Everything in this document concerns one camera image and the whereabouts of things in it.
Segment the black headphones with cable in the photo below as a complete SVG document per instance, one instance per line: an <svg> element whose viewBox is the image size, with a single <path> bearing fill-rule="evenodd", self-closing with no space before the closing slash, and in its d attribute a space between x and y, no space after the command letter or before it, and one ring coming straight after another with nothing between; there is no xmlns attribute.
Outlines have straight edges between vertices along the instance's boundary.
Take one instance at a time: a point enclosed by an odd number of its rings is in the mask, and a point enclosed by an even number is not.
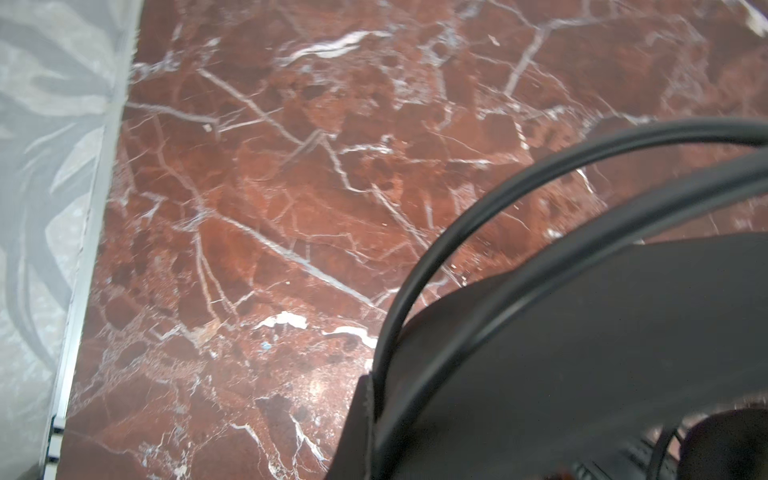
<svg viewBox="0 0 768 480"><path fill-rule="evenodd" d="M749 153L641 194L412 313L452 253L526 194L604 159L683 143ZM730 402L767 386L766 234L644 238L766 190L766 123L727 117L642 125L509 178L446 229L398 291L328 477L765 478L767 409Z"/></svg>

